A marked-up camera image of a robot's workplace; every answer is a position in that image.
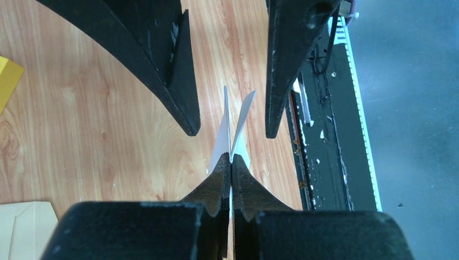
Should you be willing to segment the yellow toy window brick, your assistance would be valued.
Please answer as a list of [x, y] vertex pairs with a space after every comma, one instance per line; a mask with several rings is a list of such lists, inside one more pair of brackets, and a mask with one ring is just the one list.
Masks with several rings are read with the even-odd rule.
[[4, 111], [25, 69], [12, 60], [1, 56], [1, 113]]

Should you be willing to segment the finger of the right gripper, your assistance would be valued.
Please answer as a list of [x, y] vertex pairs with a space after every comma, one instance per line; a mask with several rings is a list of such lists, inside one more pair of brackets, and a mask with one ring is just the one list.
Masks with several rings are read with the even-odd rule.
[[189, 13], [180, 1], [46, 0], [43, 5], [120, 61], [187, 135], [198, 134], [201, 123]]
[[288, 93], [340, 1], [266, 1], [268, 12], [265, 133], [277, 136]]

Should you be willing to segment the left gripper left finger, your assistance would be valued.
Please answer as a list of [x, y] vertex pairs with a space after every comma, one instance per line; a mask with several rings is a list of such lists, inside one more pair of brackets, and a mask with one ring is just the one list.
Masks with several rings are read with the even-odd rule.
[[223, 259], [228, 153], [179, 201], [86, 201], [62, 217], [43, 259]]

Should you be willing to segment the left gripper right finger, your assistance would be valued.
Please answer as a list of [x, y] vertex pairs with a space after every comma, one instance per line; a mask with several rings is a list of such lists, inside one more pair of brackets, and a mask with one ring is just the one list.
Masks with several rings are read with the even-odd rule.
[[240, 155], [231, 177], [235, 259], [413, 259], [385, 213], [293, 210], [250, 174]]

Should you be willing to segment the brown paper envelope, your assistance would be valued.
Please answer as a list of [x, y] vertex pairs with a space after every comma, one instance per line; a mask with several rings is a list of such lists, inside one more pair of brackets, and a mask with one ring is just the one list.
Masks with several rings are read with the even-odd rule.
[[40, 259], [58, 223], [50, 202], [1, 205], [1, 259]]

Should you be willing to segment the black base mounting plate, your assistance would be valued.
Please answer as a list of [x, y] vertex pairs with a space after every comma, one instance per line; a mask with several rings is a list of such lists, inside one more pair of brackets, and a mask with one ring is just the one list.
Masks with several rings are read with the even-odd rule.
[[344, 181], [327, 76], [332, 55], [327, 50], [329, 39], [329, 29], [323, 30], [285, 106], [301, 204], [304, 210], [371, 211], [353, 208]]

